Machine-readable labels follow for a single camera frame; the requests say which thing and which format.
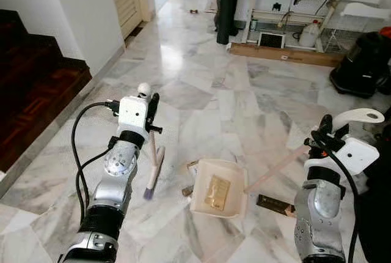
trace black vacuum cleaner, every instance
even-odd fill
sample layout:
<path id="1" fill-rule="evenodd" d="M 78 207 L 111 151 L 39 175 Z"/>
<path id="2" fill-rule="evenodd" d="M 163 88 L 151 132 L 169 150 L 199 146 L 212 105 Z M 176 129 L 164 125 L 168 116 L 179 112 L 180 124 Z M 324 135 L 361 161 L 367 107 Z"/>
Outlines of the black vacuum cleaner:
<path id="1" fill-rule="evenodd" d="M 376 90 L 391 93 L 391 39 L 377 32 L 360 36 L 356 44 L 330 74 L 338 93 L 371 97 Z"/>

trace wooden staircase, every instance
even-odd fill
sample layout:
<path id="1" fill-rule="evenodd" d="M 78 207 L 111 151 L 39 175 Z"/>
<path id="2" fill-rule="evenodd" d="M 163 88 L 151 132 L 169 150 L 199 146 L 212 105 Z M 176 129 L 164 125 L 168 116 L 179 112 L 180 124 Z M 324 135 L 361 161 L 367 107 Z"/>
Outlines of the wooden staircase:
<path id="1" fill-rule="evenodd" d="M 29 34 L 16 11 L 0 10 L 0 170 L 6 172 L 91 80 L 54 37 Z"/>

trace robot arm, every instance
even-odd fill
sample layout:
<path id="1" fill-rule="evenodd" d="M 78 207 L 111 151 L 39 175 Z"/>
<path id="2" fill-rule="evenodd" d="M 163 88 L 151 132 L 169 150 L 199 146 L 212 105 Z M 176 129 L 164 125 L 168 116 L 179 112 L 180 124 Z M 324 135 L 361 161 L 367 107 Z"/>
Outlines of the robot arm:
<path id="1" fill-rule="evenodd" d="M 312 133 L 321 140 L 306 139 L 304 143 L 311 147 L 310 158 L 304 164 L 308 176 L 294 200 L 294 241 L 304 263 L 346 262 L 339 231 L 340 201 L 345 195 L 340 179 L 345 178 L 345 173 L 322 147 L 327 147 L 352 175 L 379 158 L 376 148 L 348 135 L 349 121 L 376 123 L 384 121 L 384 117 L 372 109 L 348 111 L 334 120 L 326 115 L 316 133 Z"/>
<path id="2" fill-rule="evenodd" d="M 118 237 L 131 199 L 131 183 L 137 173 L 137 158 L 148 141 L 159 95 L 151 97 L 146 84 L 139 86 L 137 97 L 124 97 L 112 102 L 119 117 L 118 138 L 104 158 L 104 170 L 78 233 L 67 252 L 59 258 L 66 262 L 115 262 Z"/>

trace red object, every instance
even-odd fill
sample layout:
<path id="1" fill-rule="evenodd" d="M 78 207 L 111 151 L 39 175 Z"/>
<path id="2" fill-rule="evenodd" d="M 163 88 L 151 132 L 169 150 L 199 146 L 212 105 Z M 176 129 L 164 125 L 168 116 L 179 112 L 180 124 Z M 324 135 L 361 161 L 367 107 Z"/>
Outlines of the red object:
<path id="1" fill-rule="evenodd" d="M 387 26 L 385 28 L 382 28 L 380 31 L 380 34 L 391 39 L 391 26 Z"/>

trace white plastic bottle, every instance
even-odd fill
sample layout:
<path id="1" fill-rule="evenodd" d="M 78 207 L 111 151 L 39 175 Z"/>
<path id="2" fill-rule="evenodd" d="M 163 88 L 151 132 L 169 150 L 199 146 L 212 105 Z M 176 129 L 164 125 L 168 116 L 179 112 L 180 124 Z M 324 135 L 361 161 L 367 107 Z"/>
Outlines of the white plastic bottle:
<path id="1" fill-rule="evenodd" d="M 309 24 L 303 29 L 301 33 L 299 44 L 303 47 L 313 47 L 315 45 L 315 41 L 318 38 L 320 33 L 318 21 L 314 20 L 312 24 Z"/>

